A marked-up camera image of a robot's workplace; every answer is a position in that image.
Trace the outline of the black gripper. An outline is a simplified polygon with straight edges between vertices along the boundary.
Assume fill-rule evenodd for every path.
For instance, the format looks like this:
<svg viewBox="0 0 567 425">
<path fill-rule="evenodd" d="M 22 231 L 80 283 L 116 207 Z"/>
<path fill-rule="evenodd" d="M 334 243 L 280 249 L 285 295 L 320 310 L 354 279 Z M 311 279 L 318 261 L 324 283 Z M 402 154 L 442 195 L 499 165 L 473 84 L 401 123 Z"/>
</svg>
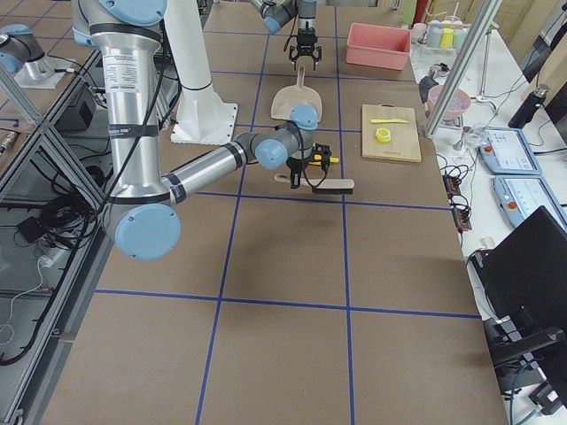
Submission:
<svg viewBox="0 0 567 425">
<path fill-rule="evenodd" d="M 297 70 L 297 61 L 301 57 L 309 57 L 313 60 L 313 70 L 315 71 L 322 60 L 322 47 L 319 46 L 318 37 L 313 27 L 300 28 L 297 34 L 291 35 L 290 39 L 296 41 L 295 45 L 289 46 L 289 60 L 293 65 L 293 70 Z"/>
<path fill-rule="evenodd" d="M 330 146 L 316 143 L 309 157 L 309 164 L 319 166 L 326 174 L 329 171 L 331 159 Z M 290 186 L 292 189 L 297 189 L 300 186 L 301 177 L 305 170 L 304 161 L 301 159 L 289 159 L 288 168 L 290 169 Z"/>
</svg>

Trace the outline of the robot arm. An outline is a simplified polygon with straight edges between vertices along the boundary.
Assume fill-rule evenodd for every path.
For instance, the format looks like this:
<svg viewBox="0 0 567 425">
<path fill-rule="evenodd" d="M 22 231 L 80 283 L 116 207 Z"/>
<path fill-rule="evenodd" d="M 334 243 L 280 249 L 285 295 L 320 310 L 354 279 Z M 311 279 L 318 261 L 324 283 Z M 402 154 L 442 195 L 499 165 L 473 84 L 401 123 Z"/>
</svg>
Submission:
<svg viewBox="0 0 567 425">
<path fill-rule="evenodd" d="M 287 166 L 292 187 L 312 162 L 329 167 L 329 148 L 314 140 L 319 114 L 311 105 L 294 105 L 270 132 L 233 135 L 237 107 L 214 91 L 195 2 L 75 1 L 72 10 L 75 40 L 103 59 L 114 171 L 103 224 L 126 256 L 167 255 L 181 235 L 175 206 L 246 164 Z M 161 171 L 159 159 L 159 50 L 172 54 L 180 83 L 176 140 L 214 144 L 170 173 Z"/>
<path fill-rule="evenodd" d="M 267 31 L 274 35 L 290 21 L 291 31 L 283 50 L 288 52 L 288 59 L 297 68 L 299 58 L 311 58 L 313 69 L 322 60 L 322 47 L 318 44 L 316 33 L 316 1 L 286 0 L 278 4 L 276 1 L 252 0 L 250 4 L 260 14 Z"/>
</svg>

